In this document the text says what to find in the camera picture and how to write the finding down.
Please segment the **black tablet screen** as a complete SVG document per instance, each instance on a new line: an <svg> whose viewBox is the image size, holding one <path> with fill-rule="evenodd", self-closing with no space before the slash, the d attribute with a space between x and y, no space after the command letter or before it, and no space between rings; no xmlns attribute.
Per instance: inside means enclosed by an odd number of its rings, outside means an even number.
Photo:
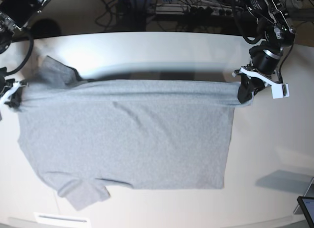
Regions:
<svg viewBox="0 0 314 228"><path fill-rule="evenodd" d="M299 196L297 201L309 227L314 228L314 199L311 197Z"/></svg>

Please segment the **grey T-shirt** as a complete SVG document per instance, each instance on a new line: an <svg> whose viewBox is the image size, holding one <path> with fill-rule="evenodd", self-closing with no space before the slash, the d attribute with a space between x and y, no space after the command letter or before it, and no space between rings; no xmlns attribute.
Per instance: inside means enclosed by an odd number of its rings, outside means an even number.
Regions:
<svg viewBox="0 0 314 228"><path fill-rule="evenodd" d="M19 146L76 210L107 186L222 189L238 82L81 80L46 57L22 88Z"/></svg>

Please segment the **white label strip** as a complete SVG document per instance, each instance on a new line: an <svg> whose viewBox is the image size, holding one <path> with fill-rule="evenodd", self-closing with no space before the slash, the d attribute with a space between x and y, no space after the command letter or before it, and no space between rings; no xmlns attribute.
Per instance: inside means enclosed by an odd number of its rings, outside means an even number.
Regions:
<svg viewBox="0 0 314 228"><path fill-rule="evenodd" d="M34 212L34 217L37 222L41 219L55 219L60 221L71 221L71 222L82 222L82 223L90 223L89 218L82 218L82 217L74 217L74 216L63 216L63 215L54 215L54 214L47 214L47 213L39 213Z"/></svg>

